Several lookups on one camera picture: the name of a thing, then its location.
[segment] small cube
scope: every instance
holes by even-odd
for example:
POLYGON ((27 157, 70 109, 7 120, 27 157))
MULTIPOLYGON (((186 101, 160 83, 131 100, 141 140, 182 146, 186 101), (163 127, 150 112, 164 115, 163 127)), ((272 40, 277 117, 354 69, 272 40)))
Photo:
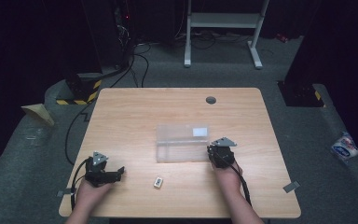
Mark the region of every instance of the small cube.
POLYGON ((157 177, 154 186, 155 186, 156 188, 161 188, 161 184, 162 184, 162 178, 157 177))

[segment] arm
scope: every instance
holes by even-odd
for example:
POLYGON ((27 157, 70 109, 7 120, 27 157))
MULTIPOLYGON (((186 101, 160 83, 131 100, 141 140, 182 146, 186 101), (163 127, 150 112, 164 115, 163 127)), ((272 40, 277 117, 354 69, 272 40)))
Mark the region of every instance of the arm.
POLYGON ((95 206, 103 199, 113 184, 105 184, 94 188, 87 180, 82 180, 76 195, 76 205, 66 224, 87 223, 95 206))
MULTIPOLYGON (((236 162, 233 166, 237 166, 237 171, 242 174, 242 169, 236 162)), ((212 164, 214 174, 216 175, 217 182, 222 190, 223 196, 226 200, 228 210, 231 215, 232 223, 234 224, 250 224, 264 222, 257 215, 255 210, 252 208, 245 198, 241 194, 241 181, 238 175, 227 167, 225 169, 216 168, 212 164)))

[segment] table top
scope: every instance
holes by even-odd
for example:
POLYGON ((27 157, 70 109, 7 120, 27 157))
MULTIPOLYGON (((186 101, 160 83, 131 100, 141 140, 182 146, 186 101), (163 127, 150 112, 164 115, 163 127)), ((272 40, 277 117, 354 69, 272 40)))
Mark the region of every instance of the table top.
MULTIPOLYGON (((269 114, 255 88, 103 89, 92 113, 68 188, 77 166, 93 151, 109 157, 105 171, 126 171, 95 209, 96 217, 229 217, 211 164, 207 161, 158 163, 159 124, 205 123, 210 139, 223 136, 243 169, 254 210, 260 217, 301 214, 269 114), (208 104, 212 96, 215 104, 208 104), (163 179, 155 188, 157 177, 163 179)), ((81 169, 78 176, 84 174, 81 169)), ((70 196, 60 214, 71 213, 70 196)))

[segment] transparent plastic box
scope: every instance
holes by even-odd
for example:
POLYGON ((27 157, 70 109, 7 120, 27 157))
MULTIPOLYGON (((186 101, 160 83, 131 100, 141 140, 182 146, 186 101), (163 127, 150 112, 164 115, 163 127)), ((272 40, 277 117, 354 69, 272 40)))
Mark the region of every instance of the transparent plastic box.
POLYGON ((160 124, 157 127, 157 162, 208 161, 207 124, 160 124))

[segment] white stand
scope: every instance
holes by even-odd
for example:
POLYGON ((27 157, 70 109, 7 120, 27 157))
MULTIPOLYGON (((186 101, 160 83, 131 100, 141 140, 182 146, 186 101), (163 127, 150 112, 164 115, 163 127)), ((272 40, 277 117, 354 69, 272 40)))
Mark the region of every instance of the white stand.
POLYGON ((242 13, 192 13, 191 0, 188 0, 187 9, 187 28, 186 28, 186 48, 185 48, 185 67, 191 66, 191 38, 192 27, 223 27, 223 28, 253 28, 255 29, 252 41, 248 41, 249 50, 255 63, 256 69, 263 67, 258 57, 255 44, 260 35, 261 26, 266 16, 269 0, 264 0, 261 12, 255 14, 242 13))

